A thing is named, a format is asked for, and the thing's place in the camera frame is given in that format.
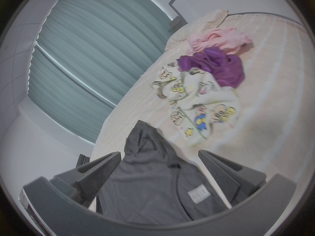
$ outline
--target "bed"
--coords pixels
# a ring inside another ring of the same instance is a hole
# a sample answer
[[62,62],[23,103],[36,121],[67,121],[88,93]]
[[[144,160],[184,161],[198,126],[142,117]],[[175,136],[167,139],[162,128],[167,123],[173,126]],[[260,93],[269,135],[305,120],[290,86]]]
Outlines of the bed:
[[242,111],[234,128],[214,132],[195,147],[185,144],[168,115],[168,100],[159,99],[149,86],[163,65],[189,49],[185,39],[174,41],[172,36],[173,43],[167,44],[163,55],[105,120],[91,160],[115,151],[123,156],[126,138],[137,120],[142,120],[156,127],[178,156],[187,161],[193,162],[198,151],[204,149],[262,171],[267,180],[275,173],[294,182],[301,179],[308,164],[314,163],[315,143],[315,62],[305,28],[272,14],[227,15],[221,21],[206,28],[203,20],[191,24],[203,24],[204,33],[214,27],[236,27],[254,39],[253,45],[238,53],[246,78],[236,89]]

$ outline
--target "white garment with cartoon print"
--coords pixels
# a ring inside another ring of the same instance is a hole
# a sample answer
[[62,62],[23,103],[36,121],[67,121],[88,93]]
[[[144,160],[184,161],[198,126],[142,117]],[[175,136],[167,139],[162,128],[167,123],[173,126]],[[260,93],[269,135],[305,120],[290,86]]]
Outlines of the white garment with cartoon print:
[[211,73],[201,69],[178,68],[177,62],[163,66],[151,87],[160,98],[168,97],[170,117],[187,144],[194,146],[217,129],[232,128],[240,112],[232,88],[221,88]]

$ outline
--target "clothing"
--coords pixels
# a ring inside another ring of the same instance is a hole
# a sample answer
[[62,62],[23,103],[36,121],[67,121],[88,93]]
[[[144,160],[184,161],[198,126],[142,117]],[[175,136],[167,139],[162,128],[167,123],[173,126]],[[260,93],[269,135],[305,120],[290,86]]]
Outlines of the clothing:
[[237,88],[245,78],[241,59],[233,54],[226,55],[218,47],[208,47],[192,57],[181,56],[177,62],[182,71],[197,67],[212,73],[221,87]]
[[[124,151],[124,159],[98,194],[105,217],[144,225],[172,225],[226,209],[201,171],[179,158],[145,122],[137,122]],[[193,193],[198,187],[207,193],[202,201]]]
[[253,42],[248,33],[241,33],[236,28],[214,29],[206,35],[192,34],[187,38],[191,49],[188,56],[202,52],[207,47],[217,46],[227,54],[237,53],[241,46]]
[[168,98],[171,120],[190,146],[215,130],[232,128],[240,112],[234,91],[222,90],[211,73],[199,68],[181,72],[172,62],[162,67],[151,87],[160,98]]

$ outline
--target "green curtain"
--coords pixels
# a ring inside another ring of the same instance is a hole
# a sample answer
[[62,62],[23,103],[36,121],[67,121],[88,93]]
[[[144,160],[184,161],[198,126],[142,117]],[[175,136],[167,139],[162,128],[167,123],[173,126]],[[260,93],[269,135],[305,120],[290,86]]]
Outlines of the green curtain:
[[[59,0],[30,66],[29,97],[52,119],[95,142],[113,104],[162,55],[171,20],[151,0]],[[73,77],[66,75],[63,67]]]

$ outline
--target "dark gray clothing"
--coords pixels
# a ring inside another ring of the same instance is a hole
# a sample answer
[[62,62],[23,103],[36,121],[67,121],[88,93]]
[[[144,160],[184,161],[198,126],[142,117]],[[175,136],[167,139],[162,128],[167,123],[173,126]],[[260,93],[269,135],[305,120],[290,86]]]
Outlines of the dark gray clothing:
[[[195,204],[188,192],[202,184],[210,196]],[[99,200],[105,217],[145,225],[172,225],[226,209],[201,171],[179,158],[155,128],[140,120]]]

